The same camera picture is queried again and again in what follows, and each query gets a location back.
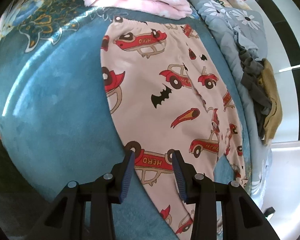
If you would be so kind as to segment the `car print pink pants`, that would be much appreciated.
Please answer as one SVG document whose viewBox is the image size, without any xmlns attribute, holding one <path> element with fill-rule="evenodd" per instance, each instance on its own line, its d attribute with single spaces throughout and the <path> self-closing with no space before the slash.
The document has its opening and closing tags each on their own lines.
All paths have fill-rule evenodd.
<svg viewBox="0 0 300 240">
<path fill-rule="evenodd" d="M 179 239 L 189 239 L 194 205 L 179 197 L 172 153 L 213 178 L 226 157 L 246 184 L 238 110 L 196 29 L 116 16 L 101 46 L 111 117 L 151 201 Z"/>
</svg>

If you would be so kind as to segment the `blue floral bed blanket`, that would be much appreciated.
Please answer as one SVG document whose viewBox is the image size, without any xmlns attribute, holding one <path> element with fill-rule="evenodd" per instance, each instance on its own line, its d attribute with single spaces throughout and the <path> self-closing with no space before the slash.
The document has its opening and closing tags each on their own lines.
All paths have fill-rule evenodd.
<svg viewBox="0 0 300 240">
<path fill-rule="evenodd" d="M 106 106 L 97 54 L 114 16 L 164 19 L 81 0 L 11 0 L 0 41 L 0 227 L 27 239 L 70 181 L 90 183 L 125 156 Z M 135 173 L 113 205 L 115 239 L 176 239 Z"/>
</svg>

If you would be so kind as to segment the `mustard knit garment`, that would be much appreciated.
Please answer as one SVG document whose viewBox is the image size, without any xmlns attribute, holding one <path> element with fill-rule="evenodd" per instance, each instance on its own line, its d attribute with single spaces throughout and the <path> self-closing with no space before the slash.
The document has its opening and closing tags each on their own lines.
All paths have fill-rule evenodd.
<svg viewBox="0 0 300 240">
<path fill-rule="evenodd" d="M 258 77 L 258 84 L 261 85 L 261 87 L 265 91 L 267 98 L 271 102 L 271 110 L 266 115 L 263 124 L 263 143 L 265 145 L 271 145 L 271 142 L 275 137 L 277 129 L 281 124 L 283 111 L 280 96 L 277 89 L 277 84 L 274 77 L 273 68 L 266 58 L 262 59 L 262 64 L 263 70 L 261 70 L 261 74 Z"/>
</svg>

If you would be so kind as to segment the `dark grey garment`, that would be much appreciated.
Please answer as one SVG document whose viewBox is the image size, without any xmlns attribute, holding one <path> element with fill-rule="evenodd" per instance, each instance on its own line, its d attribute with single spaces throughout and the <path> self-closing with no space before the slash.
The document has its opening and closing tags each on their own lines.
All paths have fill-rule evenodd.
<svg viewBox="0 0 300 240">
<path fill-rule="evenodd" d="M 256 61 L 246 50 L 239 52 L 239 58 L 243 69 L 241 84 L 248 90 L 253 100 L 258 136 L 263 139 L 266 116 L 272 108 L 271 100 L 268 98 L 261 81 L 264 65 L 261 61 Z"/>
</svg>

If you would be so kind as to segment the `grey floral duvet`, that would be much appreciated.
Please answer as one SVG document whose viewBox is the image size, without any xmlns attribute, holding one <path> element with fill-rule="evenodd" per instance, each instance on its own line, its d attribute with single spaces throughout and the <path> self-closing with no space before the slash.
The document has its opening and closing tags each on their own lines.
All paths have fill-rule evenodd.
<svg viewBox="0 0 300 240">
<path fill-rule="evenodd" d="M 243 69 L 239 52 L 246 50 L 261 62 L 266 57 L 267 41 L 262 17 L 256 11 L 225 8 L 213 0 L 189 1 L 210 29 L 234 77 L 249 134 L 251 196 L 260 204 L 266 191 L 271 150 L 258 136 L 254 103 L 248 90 L 241 84 Z"/>
</svg>

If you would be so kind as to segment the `white black wardrobe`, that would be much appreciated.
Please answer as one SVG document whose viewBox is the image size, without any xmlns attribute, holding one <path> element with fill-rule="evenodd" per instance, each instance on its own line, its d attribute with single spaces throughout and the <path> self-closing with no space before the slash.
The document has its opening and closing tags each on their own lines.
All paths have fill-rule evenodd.
<svg viewBox="0 0 300 240">
<path fill-rule="evenodd" d="M 300 140 L 300 9 L 293 0 L 247 0 L 263 18 L 283 119 L 274 142 Z"/>
</svg>

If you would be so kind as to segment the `pink floral pillow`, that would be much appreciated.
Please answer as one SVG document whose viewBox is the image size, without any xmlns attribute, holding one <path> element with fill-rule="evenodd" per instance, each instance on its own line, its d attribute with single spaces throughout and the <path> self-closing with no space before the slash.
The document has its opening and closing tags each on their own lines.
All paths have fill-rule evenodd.
<svg viewBox="0 0 300 240">
<path fill-rule="evenodd" d="M 213 0 L 225 8 L 235 8 L 242 10 L 252 10 L 245 0 Z"/>
</svg>

